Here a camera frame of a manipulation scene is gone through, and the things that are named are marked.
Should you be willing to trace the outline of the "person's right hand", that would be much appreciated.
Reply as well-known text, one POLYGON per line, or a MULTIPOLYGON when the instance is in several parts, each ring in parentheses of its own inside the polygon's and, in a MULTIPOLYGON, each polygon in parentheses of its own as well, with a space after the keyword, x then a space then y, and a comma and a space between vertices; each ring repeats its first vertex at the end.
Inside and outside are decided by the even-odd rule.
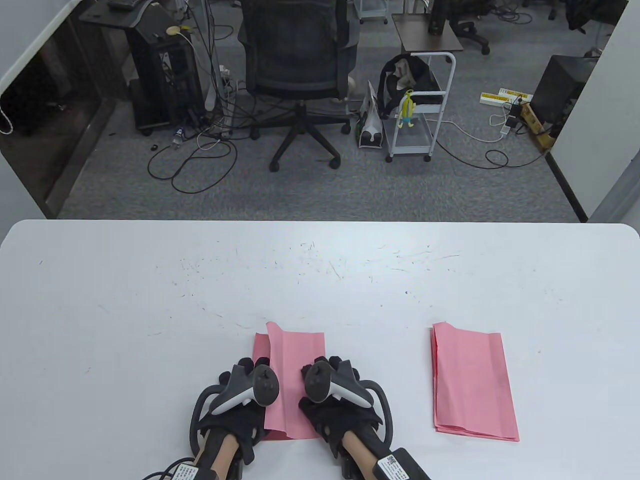
POLYGON ((348 359, 315 359, 301 370, 305 396, 298 407, 335 458, 347 454, 343 439, 351 432, 377 457, 390 453, 393 416, 386 393, 361 379, 348 359))

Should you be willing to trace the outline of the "person's left hand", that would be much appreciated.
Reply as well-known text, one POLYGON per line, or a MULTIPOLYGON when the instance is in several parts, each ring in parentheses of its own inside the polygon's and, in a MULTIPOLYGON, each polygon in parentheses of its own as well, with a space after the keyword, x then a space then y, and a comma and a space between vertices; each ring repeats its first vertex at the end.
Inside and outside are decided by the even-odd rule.
POLYGON ((270 359, 239 359, 223 371, 216 384, 199 394, 189 426, 189 445, 196 465, 231 478, 240 464, 249 466, 255 448, 263 441, 266 407, 280 391, 270 359))

